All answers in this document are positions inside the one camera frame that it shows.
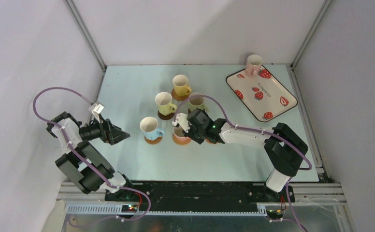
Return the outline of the pink mug with handle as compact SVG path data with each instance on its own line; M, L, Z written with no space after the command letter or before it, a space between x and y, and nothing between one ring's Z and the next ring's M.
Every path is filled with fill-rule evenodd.
M184 130L180 127L173 127L173 134L179 137L185 137Z

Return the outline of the woven rattan coaster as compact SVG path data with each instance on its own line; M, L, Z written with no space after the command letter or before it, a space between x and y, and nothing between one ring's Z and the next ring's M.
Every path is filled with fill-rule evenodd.
M180 101L180 102L181 102L181 101L186 100L186 99L190 96L190 93L187 94L187 95L185 95L185 96L179 96L179 95L176 94L175 89L172 89L172 91L171 91L171 96L172 96L172 98L175 99L176 101Z
M187 145L191 142L191 139L188 137L179 137L175 134L172 135L173 142L177 145Z

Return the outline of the green mug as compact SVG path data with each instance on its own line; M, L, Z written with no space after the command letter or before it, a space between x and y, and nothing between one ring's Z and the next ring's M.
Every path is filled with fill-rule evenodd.
M201 109L205 112L209 112L209 109L205 105L205 97L199 97L202 93L193 92L188 98L188 109Z

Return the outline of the blue mug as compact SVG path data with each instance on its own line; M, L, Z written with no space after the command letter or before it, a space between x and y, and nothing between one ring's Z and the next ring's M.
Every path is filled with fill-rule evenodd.
M141 120L140 130L143 132L144 137L148 138L149 140L155 140L158 137L163 137L165 131L159 128L159 122L156 118L148 116Z

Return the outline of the yellow-green mug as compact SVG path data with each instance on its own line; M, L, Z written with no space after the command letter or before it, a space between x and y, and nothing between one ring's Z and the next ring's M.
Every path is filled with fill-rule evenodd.
M163 116L175 113L177 106L173 104L173 98L169 92L160 92L155 96L158 111Z

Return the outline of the yellow mug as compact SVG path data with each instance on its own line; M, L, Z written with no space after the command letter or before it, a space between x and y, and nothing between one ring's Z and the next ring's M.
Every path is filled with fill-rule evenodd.
M176 75L173 78L172 83L177 95L185 96L189 93L192 93L192 89L189 86L189 80L187 76L182 74Z

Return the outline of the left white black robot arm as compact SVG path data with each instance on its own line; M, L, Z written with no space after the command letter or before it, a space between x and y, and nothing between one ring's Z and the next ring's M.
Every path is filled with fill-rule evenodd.
M58 139L62 156L56 166L84 194L105 189L116 193L123 201L135 196L135 187L127 183L126 176L114 170L108 160L90 143L101 139L116 145L130 138L130 134L100 117L90 124L81 125L70 113L63 112L47 124L47 131Z

